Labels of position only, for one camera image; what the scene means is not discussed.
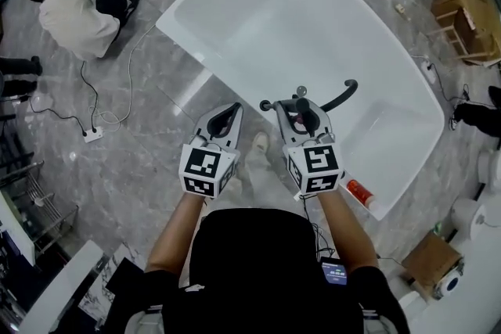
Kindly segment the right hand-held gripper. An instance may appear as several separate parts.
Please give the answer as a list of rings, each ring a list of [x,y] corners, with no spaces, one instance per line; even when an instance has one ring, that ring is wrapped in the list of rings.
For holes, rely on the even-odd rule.
[[[327,112],[309,103],[308,133],[314,139],[296,144],[292,114],[297,112],[296,99],[275,102],[281,137],[286,145],[283,153],[287,170],[302,196],[316,196],[335,191],[344,173],[341,152],[332,131]]]

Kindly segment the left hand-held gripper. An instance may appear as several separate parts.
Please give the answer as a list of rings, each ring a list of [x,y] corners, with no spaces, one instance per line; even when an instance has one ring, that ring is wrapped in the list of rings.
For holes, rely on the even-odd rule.
[[[218,106],[196,122],[182,147],[178,175],[185,192],[215,199],[236,173],[237,149],[243,119],[239,102]]]

